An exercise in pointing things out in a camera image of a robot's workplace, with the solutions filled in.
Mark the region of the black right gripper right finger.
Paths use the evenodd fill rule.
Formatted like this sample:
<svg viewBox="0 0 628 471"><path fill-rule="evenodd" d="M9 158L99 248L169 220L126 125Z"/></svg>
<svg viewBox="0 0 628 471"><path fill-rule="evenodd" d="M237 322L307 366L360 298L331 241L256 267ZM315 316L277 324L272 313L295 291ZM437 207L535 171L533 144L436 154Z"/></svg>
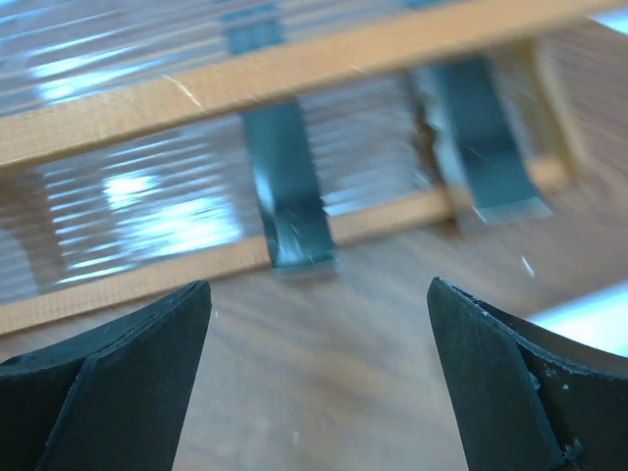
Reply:
<svg viewBox="0 0 628 471"><path fill-rule="evenodd" d="M626 469L626 358L441 278L427 305L469 469Z"/></svg>

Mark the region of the silver R&O box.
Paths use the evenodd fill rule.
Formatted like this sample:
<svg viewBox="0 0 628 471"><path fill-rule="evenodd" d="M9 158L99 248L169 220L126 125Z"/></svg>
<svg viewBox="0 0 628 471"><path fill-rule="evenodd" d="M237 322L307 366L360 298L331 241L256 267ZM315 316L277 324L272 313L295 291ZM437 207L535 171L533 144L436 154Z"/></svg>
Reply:
<svg viewBox="0 0 628 471"><path fill-rule="evenodd" d="M240 114L272 268L295 276L336 264L300 104Z"/></svg>

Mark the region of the wooden three-tier shelf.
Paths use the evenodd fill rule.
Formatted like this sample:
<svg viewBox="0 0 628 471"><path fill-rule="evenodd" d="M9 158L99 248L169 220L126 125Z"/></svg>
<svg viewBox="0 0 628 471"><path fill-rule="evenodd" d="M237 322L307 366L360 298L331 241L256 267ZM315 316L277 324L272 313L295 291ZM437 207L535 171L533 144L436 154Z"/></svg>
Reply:
<svg viewBox="0 0 628 471"><path fill-rule="evenodd" d="M1 165L59 160L341 82L535 36L614 1L458 1L249 53L1 122Z"/></svg>

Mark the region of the black R&O toothpaste box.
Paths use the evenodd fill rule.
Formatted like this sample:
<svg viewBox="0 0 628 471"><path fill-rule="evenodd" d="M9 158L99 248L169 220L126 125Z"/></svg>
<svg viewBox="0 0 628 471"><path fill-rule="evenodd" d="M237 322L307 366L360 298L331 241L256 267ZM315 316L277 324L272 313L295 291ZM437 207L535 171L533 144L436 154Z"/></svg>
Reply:
<svg viewBox="0 0 628 471"><path fill-rule="evenodd" d="M421 66L411 75L431 150L452 202L487 226L550 215L507 121L488 59Z"/></svg>

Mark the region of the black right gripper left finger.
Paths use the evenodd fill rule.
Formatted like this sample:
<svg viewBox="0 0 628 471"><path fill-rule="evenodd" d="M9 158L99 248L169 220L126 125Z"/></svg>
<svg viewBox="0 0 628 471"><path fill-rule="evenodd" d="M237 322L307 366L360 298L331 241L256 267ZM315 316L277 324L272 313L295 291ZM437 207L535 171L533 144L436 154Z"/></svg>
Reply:
<svg viewBox="0 0 628 471"><path fill-rule="evenodd" d="M210 316L194 282L3 361L2 469L172 469Z"/></svg>

